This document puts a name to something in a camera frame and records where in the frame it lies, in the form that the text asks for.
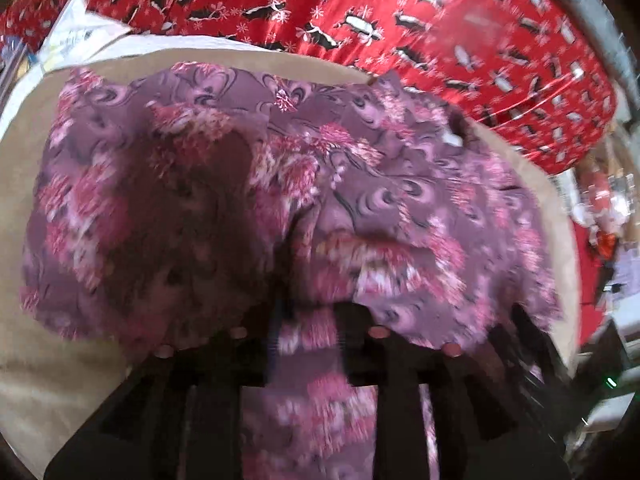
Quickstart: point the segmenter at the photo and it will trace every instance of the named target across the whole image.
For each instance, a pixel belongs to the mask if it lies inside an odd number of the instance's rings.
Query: red object
[[[574,222],[575,241],[580,264],[580,345],[585,344],[598,329],[604,319],[604,311],[597,309],[595,300],[596,286],[602,261],[589,244],[589,230]]]
[[[65,1],[15,0],[0,34],[37,50]],[[553,0],[88,3],[138,32],[226,36],[366,72],[395,69],[407,86],[456,102],[549,173],[579,160],[615,110],[600,62]]]
[[[589,202],[596,215],[608,211],[611,207],[611,188],[609,180],[602,171],[590,171],[582,178],[582,186],[588,190]]]
[[[606,261],[611,260],[615,256],[618,236],[598,231],[596,233],[596,241],[598,243],[598,254]]]

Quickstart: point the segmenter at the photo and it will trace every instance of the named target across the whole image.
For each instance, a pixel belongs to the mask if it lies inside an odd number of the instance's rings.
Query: purple floral fabric
[[[247,479],[370,478],[376,391],[347,384],[325,305],[353,299],[416,344],[469,352],[515,301],[542,328],[559,315],[534,197],[457,108],[393,73],[326,86],[180,63],[120,86],[75,71],[23,308],[139,358],[237,323],[275,276],[301,308],[273,382],[244,393]]]

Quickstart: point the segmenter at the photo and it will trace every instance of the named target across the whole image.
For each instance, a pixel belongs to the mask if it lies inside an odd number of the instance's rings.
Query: red patterned fabric
[[[0,33],[37,49],[66,0],[16,0]],[[88,0],[137,32],[226,36],[372,73],[396,69],[549,173],[600,139],[615,96],[553,0]]]

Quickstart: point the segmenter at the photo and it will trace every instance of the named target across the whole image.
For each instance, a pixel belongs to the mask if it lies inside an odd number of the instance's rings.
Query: beige fabric
[[[287,78],[339,84],[367,76],[325,61],[272,52],[167,50],[137,58],[101,62],[100,75],[127,83],[180,60],[217,62]],[[20,251],[32,205],[32,189],[56,101],[68,71],[46,76],[23,103],[0,143],[0,432],[20,459],[42,478],[49,460],[125,376],[126,364],[110,342],[65,342],[20,313]],[[505,155],[536,191],[545,215],[558,291],[566,321],[554,340],[568,360],[578,330],[576,256],[573,235],[560,201],[544,174],[491,131],[478,133]]]

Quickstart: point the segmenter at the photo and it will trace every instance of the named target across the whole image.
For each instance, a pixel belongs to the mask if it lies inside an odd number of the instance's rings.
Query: white paper
[[[108,59],[119,59],[128,56],[142,56],[158,50],[166,50],[170,48],[195,48],[195,49],[212,49],[224,48],[228,50],[255,50],[260,52],[274,52],[266,50],[259,46],[241,41],[227,40],[226,38],[212,38],[210,36],[124,36],[115,43],[105,47],[96,53],[91,59],[80,63],[85,65],[97,61]],[[44,70],[42,65],[38,63],[29,70],[25,76],[18,81],[9,96],[2,116],[0,116],[0,140],[4,136],[7,128],[17,115],[22,102],[33,91],[34,88],[42,81]]]
[[[552,182],[556,185],[556,189],[562,199],[562,205],[566,213],[571,213],[577,205],[580,205],[580,190],[578,189],[578,183],[575,180],[574,168],[569,168],[553,177]]]
[[[69,0],[44,40],[38,60],[44,72],[82,65],[130,30],[124,23],[87,12],[86,0]]]

